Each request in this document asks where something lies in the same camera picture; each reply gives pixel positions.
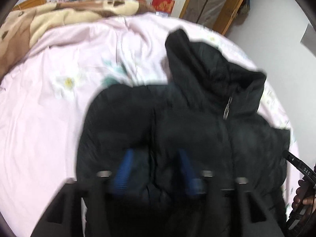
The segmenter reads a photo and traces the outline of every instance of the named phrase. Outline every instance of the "black device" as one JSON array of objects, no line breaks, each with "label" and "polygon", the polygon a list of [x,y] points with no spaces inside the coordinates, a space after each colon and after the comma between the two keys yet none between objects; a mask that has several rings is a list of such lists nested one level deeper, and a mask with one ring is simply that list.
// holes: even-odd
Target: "black device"
[{"label": "black device", "polygon": [[310,196],[316,190],[316,165],[314,170],[312,170],[307,164],[288,151],[283,152],[283,157],[304,175],[304,183],[301,186],[301,192],[299,194],[301,202],[296,209],[292,210],[290,218],[287,221],[287,229],[292,230],[300,222],[309,207],[303,204],[303,199]]},{"label": "black device", "polygon": [[[107,214],[104,210],[106,201],[104,192],[108,189],[111,177],[99,177],[86,182],[66,183],[48,206],[37,223],[31,237],[83,237],[81,222],[81,197],[89,198],[90,233],[93,237],[111,237]],[[217,220],[216,214],[221,211],[213,202],[219,192],[217,177],[207,171],[201,180],[206,186],[206,209],[201,220],[200,229],[192,236],[210,236],[209,220]],[[281,229],[260,197],[253,192],[248,180],[236,178],[235,188],[229,191],[234,201],[231,231],[238,237],[284,237]]]}]

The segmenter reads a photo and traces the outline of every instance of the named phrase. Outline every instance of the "wooden wardrobe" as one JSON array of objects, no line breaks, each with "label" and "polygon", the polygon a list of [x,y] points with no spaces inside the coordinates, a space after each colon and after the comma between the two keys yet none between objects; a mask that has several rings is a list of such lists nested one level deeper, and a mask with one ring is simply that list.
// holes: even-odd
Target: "wooden wardrobe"
[{"label": "wooden wardrobe", "polygon": [[186,0],[180,18],[225,35],[243,0]]}]

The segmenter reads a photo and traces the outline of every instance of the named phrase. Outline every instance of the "beige blanket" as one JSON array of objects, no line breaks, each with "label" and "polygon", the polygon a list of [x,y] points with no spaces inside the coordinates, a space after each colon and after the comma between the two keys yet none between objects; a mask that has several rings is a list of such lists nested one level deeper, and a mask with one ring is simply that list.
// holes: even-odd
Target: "beige blanket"
[{"label": "beige blanket", "polygon": [[154,11],[135,0],[93,0],[47,3],[12,11],[0,28],[0,82],[49,29],[80,22],[93,22],[116,15],[131,16]]}]

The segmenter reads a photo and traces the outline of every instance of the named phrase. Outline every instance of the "zipper pull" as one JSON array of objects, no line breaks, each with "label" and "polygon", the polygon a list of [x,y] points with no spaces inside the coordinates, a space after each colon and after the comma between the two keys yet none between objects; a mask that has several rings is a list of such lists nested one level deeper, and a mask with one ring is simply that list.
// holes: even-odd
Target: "zipper pull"
[{"label": "zipper pull", "polygon": [[228,103],[227,103],[227,105],[226,105],[226,108],[225,108],[225,111],[224,111],[224,116],[223,116],[223,119],[227,119],[227,117],[228,117],[228,112],[229,112],[229,106],[230,106],[230,104],[232,103],[232,99],[233,99],[233,97],[230,97],[229,99],[228,99]]}]

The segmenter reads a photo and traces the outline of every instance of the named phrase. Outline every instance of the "pink bedsheet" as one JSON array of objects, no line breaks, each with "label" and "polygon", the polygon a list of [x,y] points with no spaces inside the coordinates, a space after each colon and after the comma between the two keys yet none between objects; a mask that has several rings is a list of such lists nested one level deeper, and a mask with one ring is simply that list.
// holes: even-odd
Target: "pink bedsheet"
[{"label": "pink bedsheet", "polygon": [[[221,35],[148,13],[52,29],[5,76],[0,87],[0,211],[18,237],[31,235],[58,188],[75,177],[77,142],[94,96],[113,82],[167,83],[164,43],[179,27],[190,39],[207,42],[228,60],[256,70]],[[292,129],[268,82],[258,113],[271,125]],[[290,150],[299,156],[293,135]],[[293,199],[299,177],[289,167],[286,203]]]}]

